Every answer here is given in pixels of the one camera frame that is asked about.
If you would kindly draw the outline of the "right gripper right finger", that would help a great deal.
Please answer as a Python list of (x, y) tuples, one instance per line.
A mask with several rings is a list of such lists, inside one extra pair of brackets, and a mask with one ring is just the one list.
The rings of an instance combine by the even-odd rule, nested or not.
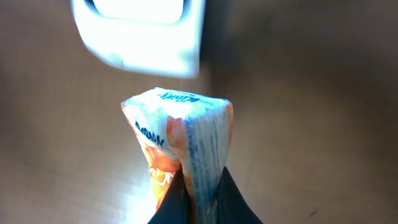
[(227, 167), (223, 169), (216, 199), (217, 224), (262, 224), (244, 200)]

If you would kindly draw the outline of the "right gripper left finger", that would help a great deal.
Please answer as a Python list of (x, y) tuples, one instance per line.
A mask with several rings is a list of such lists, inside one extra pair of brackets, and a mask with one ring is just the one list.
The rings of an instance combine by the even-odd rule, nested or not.
[(165, 197), (148, 224), (189, 224), (190, 201), (183, 172), (178, 170)]

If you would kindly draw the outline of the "orange Kleenex tissue pack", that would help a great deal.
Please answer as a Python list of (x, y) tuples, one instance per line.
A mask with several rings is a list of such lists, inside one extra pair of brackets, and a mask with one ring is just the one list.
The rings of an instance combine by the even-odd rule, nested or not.
[(156, 87), (121, 103), (149, 164), (160, 206), (176, 171), (182, 170), (194, 223), (216, 223), (216, 190), (233, 131), (233, 105)]

